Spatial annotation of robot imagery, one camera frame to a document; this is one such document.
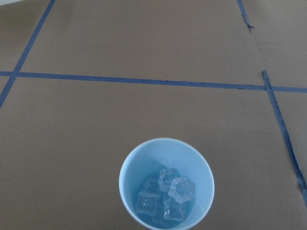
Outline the light blue plastic cup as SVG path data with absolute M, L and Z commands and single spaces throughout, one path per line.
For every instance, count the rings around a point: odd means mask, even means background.
M 156 227 L 143 221 L 135 210 L 137 193 L 146 176 L 162 168 L 176 168 L 195 185 L 195 200 L 186 220 L 174 230 L 189 230 L 208 214 L 214 199 L 214 177 L 206 159 L 191 145 L 173 138 L 155 138 L 134 148 L 124 160 L 118 178 L 119 193 L 128 213 L 142 226 Z

